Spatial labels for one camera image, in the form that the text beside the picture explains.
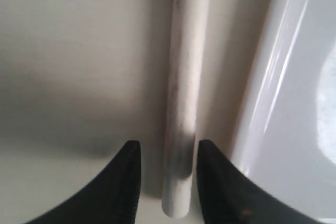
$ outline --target white pipe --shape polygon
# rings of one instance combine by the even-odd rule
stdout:
[[[162,209],[189,212],[196,113],[209,0],[174,0]]]

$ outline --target white surface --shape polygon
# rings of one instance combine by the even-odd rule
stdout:
[[[198,94],[209,0],[174,0],[164,144],[162,209],[189,212]]]
[[[233,163],[315,218],[336,219],[336,2],[272,0]]]
[[[0,0],[0,223],[56,206],[141,141],[137,223],[161,209],[172,0]],[[225,150],[268,0],[211,0],[197,139]]]

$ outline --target white wall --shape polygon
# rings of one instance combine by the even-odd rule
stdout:
[[[198,139],[223,151],[268,1],[211,0]],[[172,0],[0,6],[0,221],[21,223],[60,203],[136,139],[143,151],[137,223],[202,223],[197,194],[184,219],[161,211]]]

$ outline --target pvc pipe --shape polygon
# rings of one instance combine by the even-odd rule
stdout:
[[[174,0],[162,209],[189,212],[196,114],[209,0]]]

